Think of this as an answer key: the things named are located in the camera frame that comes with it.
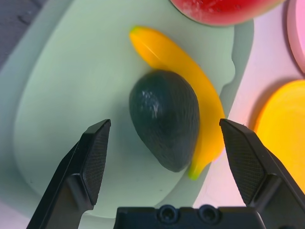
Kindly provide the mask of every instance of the red watermelon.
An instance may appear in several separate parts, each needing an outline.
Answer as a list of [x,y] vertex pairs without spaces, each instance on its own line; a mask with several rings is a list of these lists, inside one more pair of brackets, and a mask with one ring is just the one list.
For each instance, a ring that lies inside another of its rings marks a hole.
[[202,24],[233,25],[258,16],[284,0],[171,0],[185,16]]

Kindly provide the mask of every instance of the avocado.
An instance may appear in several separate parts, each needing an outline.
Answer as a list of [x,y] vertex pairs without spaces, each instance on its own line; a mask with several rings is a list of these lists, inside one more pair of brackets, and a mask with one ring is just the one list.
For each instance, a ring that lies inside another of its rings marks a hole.
[[190,164],[200,117],[185,79],[163,70],[146,74],[130,93],[129,110],[137,134],[162,166],[180,172]]

